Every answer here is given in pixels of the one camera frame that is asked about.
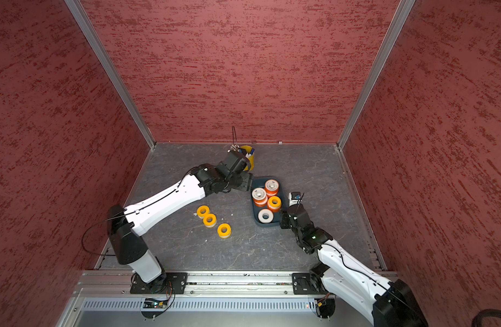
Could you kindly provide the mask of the orange tape roll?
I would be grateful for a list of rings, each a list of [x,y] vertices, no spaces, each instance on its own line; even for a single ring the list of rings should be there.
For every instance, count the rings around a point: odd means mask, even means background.
[[[271,210],[264,208],[264,209],[259,211],[258,221],[260,223],[268,224],[268,223],[272,223],[273,220],[274,220],[274,213]]]
[[[268,205],[268,194],[262,187],[257,187],[252,191],[253,203],[257,207],[266,207]]]
[[[269,179],[265,182],[265,192],[268,197],[277,196],[280,184],[275,179]]]

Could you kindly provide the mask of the teal storage box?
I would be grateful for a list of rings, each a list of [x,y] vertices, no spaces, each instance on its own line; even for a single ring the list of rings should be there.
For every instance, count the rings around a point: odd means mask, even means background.
[[[281,185],[281,182],[280,180],[277,178],[277,177],[255,177],[253,182],[252,182],[252,185],[251,185],[251,188],[250,188],[250,198],[251,198],[251,204],[252,204],[252,209],[253,209],[253,218],[256,222],[256,224],[258,226],[261,226],[261,227],[264,227],[264,228],[268,228],[268,227],[274,227],[274,226],[279,226],[280,225],[280,219],[281,219],[281,213],[280,211],[277,212],[277,213],[274,213],[274,220],[272,223],[268,223],[268,224],[263,224],[263,223],[260,223],[258,221],[258,213],[260,210],[264,209],[264,208],[268,208],[268,206],[266,207],[257,207],[254,205],[253,203],[253,199],[252,199],[252,191],[253,189],[257,188],[257,187],[262,187],[264,188],[265,187],[265,182],[269,179],[275,179],[277,182],[279,182],[280,184],[280,188],[279,188],[279,192],[277,194],[277,196],[282,200],[282,207],[280,209],[283,210],[285,208],[287,208],[287,200],[284,196],[284,192],[283,192],[283,187]]]

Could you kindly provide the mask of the orange tape roll bottom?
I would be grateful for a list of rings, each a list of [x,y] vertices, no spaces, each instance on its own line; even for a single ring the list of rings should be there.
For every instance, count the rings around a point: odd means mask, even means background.
[[[257,187],[252,191],[253,203],[257,207],[266,207],[268,205],[268,194],[262,187]]]

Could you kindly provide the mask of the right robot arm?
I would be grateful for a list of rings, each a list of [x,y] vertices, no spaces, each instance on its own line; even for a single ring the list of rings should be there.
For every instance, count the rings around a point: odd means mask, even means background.
[[[391,281],[354,258],[332,235],[314,225],[302,204],[280,212],[280,227],[292,230],[298,246],[318,258],[319,264],[310,271],[318,291],[341,298],[373,326],[428,325],[406,283]]]

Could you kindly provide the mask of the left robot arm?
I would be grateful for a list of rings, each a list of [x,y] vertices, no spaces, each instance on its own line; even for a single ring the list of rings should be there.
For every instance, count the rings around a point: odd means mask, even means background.
[[[164,218],[213,193],[232,189],[250,190],[253,174],[245,154],[229,150],[216,166],[201,164],[188,170],[174,185],[141,202],[109,209],[107,235],[116,259],[131,267],[142,282],[163,287],[167,275],[163,265],[146,245],[143,235]]]

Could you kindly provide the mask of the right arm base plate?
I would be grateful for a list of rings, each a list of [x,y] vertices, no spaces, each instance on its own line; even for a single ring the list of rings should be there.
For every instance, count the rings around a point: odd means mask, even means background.
[[[295,272],[291,276],[293,292],[296,295],[324,296],[328,293],[328,291],[323,286],[321,277],[313,272]]]

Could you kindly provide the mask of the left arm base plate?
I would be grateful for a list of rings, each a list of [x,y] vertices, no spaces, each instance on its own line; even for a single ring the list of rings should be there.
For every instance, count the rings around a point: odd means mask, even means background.
[[[134,273],[131,278],[131,294],[155,294],[155,295],[173,295],[183,294],[186,287],[188,274],[185,272],[166,272],[162,277],[157,277],[155,280],[146,283]]]

